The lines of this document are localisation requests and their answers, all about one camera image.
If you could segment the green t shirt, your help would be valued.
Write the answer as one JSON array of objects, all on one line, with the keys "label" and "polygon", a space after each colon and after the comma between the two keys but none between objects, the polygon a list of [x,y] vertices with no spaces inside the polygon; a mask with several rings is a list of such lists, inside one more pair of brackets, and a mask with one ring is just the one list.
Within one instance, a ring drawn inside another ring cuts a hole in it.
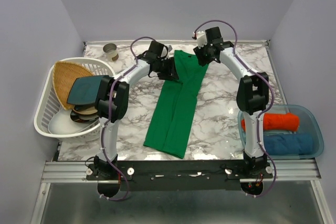
[{"label": "green t shirt", "polygon": [[179,81],[164,82],[143,145],[184,158],[207,66],[182,50],[174,52],[174,60]]}]

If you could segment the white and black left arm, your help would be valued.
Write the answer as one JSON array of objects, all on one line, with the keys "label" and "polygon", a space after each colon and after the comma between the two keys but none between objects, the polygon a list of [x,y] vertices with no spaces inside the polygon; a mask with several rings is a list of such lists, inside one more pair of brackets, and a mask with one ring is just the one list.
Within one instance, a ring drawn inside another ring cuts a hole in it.
[{"label": "white and black left arm", "polygon": [[171,46],[152,40],[148,50],[135,55],[135,63],[115,77],[102,78],[95,101],[100,122],[100,153],[103,161],[98,173],[104,179],[116,175],[117,136],[121,119],[128,110],[130,88],[142,78],[156,73],[160,80],[178,80],[173,57],[168,54]]}]

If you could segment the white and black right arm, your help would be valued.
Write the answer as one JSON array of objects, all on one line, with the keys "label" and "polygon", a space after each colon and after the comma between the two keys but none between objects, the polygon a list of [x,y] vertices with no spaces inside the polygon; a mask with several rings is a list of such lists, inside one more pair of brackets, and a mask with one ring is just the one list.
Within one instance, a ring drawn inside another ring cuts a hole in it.
[{"label": "white and black right arm", "polygon": [[242,173],[255,177],[267,166],[263,137],[263,119],[269,101],[269,82],[265,72],[257,72],[241,58],[236,43],[224,41],[219,27],[195,31],[194,53],[200,66],[211,62],[224,64],[239,81],[236,103],[245,121],[244,161]]}]

